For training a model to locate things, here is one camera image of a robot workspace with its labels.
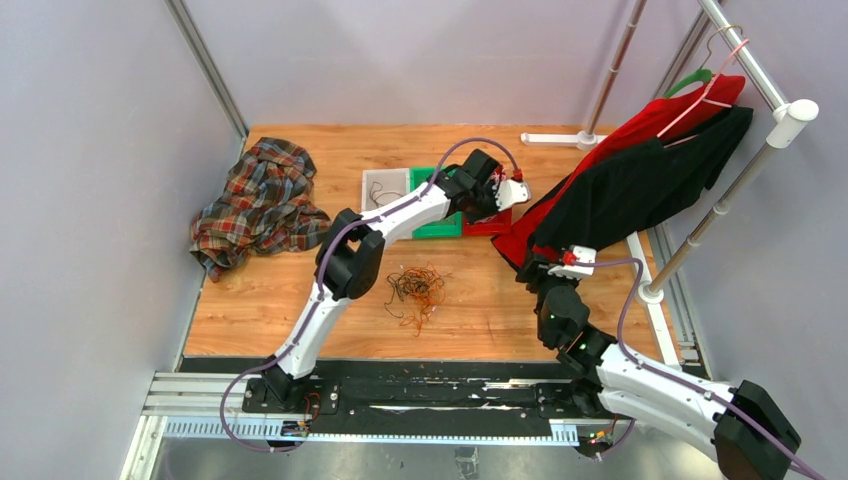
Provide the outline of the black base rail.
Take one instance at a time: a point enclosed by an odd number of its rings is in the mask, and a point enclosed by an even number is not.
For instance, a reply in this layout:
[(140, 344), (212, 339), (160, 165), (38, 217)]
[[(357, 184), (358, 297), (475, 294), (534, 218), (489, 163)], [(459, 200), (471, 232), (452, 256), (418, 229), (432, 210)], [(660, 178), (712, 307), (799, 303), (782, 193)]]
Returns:
[(284, 415), (314, 433), (398, 437), (501, 437), (577, 427), (579, 442), (611, 439), (629, 418), (604, 410), (553, 362), (321, 360), (279, 400), (262, 378), (247, 382), (246, 413)]

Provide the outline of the red garment on hanger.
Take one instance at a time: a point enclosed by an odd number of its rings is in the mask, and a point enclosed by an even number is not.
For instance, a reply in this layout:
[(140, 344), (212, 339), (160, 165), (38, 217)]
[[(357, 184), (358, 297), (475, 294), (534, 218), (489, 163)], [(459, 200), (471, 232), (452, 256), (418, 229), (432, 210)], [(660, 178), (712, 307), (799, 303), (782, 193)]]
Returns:
[[(708, 99), (731, 105), (745, 88), (746, 78), (741, 75), (721, 75), (708, 94)], [(657, 133), (676, 118), (700, 95), (703, 85), (687, 94), (660, 98), (649, 102), (638, 114), (617, 128), (592, 149), (575, 167), (544, 196), (535, 202), (510, 229), (492, 238), (491, 243), (501, 257), (515, 271), (524, 263), (527, 243), (531, 234), (542, 222), (556, 201), (578, 175), (599, 164), (607, 157), (657, 136)], [(678, 137), (721, 112), (724, 107), (700, 103), (684, 119), (661, 137), (668, 140)]]

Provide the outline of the white bin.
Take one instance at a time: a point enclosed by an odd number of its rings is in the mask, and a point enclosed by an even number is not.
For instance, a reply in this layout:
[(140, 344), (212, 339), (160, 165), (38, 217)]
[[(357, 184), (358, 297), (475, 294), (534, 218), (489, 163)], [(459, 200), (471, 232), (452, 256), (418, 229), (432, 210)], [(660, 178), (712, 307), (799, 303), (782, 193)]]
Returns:
[(410, 193), (410, 169), (369, 169), (362, 172), (361, 212), (370, 217), (370, 212), (384, 207)]

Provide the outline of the black garment on hanger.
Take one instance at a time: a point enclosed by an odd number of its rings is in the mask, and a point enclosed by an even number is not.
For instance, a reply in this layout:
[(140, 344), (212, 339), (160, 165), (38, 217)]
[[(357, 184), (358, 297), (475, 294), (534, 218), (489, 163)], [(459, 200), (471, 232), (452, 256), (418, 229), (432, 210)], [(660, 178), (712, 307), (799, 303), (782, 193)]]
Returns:
[(590, 167), (559, 197), (528, 244), (603, 250), (689, 208), (713, 188), (753, 116), (748, 107), (724, 108), (673, 145), (652, 138)]

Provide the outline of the plaid cloth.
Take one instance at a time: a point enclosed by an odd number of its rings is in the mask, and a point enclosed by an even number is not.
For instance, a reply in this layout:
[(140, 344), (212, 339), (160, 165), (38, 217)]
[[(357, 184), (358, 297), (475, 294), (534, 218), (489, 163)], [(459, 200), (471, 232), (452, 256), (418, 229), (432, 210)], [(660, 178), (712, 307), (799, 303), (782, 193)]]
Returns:
[(190, 223), (190, 254), (208, 280), (220, 281), (251, 256), (304, 252), (331, 225), (313, 202), (317, 167), (307, 150), (263, 137), (229, 170), (220, 196)]

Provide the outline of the green hanger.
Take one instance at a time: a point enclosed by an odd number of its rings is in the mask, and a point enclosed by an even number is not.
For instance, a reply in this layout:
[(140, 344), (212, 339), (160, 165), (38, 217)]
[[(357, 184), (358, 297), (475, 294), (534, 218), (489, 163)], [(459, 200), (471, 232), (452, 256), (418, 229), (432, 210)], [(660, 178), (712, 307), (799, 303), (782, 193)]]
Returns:
[(713, 78), (713, 72), (706, 68), (698, 68), (694, 72), (680, 79), (677, 83), (673, 84), (663, 95), (664, 98), (672, 98), (678, 92), (683, 90), (684, 88), (700, 83), (700, 84), (708, 84)]

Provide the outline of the pink hanger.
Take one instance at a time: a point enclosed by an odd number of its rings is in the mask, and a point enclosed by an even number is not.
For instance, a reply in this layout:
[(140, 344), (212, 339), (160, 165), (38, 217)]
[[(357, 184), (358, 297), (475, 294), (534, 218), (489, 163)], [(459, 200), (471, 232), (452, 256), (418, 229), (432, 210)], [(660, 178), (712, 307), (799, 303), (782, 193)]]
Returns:
[(717, 79), (724, 73), (724, 70), (728, 67), (731, 62), (735, 62), (736, 55), (740, 52), (740, 50), (749, 43), (749, 39), (747, 37), (743, 37), (741, 42), (728, 54), (728, 56), (723, 61), (721, 67), (717, 72), (714, 72), (711, 76), (710, 80), (706, 83), (706, 86), (702, 89), (700, 95), (695, 99), (693, 103), (691, 103), (685, 110), (683, 110), (676, 118), (674, 118), (668, 125), (666, 125), (662, 130), (657, 133), (657, 137), (661, 138), (665, 135), (669, 130), (671, 130), (677, 123), (679, 123), (682, 119), (684, 119), (693, 109), (695, 109), (700, 103), (707, 102), (710, 104), (718, 105), (720, 107), (728, 108), (729, 105), (721, 102), (716, 102), (708, 99), (708, 94), (712, 89), (713, 85), (717, 81)]

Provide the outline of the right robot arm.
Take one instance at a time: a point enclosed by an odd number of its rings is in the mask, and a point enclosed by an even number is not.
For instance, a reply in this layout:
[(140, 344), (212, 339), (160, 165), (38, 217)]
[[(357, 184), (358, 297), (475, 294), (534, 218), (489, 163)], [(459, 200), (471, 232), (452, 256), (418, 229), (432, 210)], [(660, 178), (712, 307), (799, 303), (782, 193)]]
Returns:
[(537, 296), (537, 337), (571, 377), (574, 408), (655, 427), (698, 449), (727, 479), (800, 472), (801, 437), (761, 385), (676, 370), (631, 349), (621, 331), (608, 334), (591, 324), (576, 287), (596, 265), (572, 249), (555, 261), (533, 256), (517, 275)]

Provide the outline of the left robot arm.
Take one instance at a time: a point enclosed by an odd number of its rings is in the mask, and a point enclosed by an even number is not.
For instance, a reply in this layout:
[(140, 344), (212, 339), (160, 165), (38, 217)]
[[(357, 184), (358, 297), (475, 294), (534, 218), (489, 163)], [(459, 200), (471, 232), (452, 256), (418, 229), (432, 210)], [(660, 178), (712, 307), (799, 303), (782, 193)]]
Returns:
[(261, 370), (268, 400), (283, 413), (306, 400), (305, 378), (338, 318), (375, 284), (384, 251), (399, 238), (459, 211), (483, 218), (502, 210), (503, 166), (475, 149), (461, 165), (437, 168), (410, 193), (374, 210), (341, 211), (316, 257), (307, 304), (286, 341)]

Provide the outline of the red bin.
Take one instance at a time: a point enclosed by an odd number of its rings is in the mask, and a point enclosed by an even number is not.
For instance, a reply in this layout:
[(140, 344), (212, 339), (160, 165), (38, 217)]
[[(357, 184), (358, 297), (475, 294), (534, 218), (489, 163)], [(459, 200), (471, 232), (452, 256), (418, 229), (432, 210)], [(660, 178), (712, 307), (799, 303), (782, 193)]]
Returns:
[[(507, 179), (507, 174), (502, 166), (497, 167), (484, 184), (484, 193), (487, 198), (493, 200), (500, 184)], [(483, 217), (474, 212), (462, 213), (462, 233), (465, 236), (493, 236), (505, 233), (512, 224), (513, 209), (494, 212), (492, 215)]]

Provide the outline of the green bin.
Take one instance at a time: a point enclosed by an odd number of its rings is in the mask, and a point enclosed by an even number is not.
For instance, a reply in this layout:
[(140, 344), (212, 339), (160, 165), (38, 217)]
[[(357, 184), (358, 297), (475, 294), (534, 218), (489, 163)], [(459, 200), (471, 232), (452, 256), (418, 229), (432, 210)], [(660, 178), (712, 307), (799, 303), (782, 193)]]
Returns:
[[(433, 167), (412, 167), (410, 169), (409, 188), (415, 190), (426, 183), (434, 171)], [(442, 220), (431, 222), (415, 229), (413, 239), (456, 238), (462, 234), (462, 214), (459, 212)]]

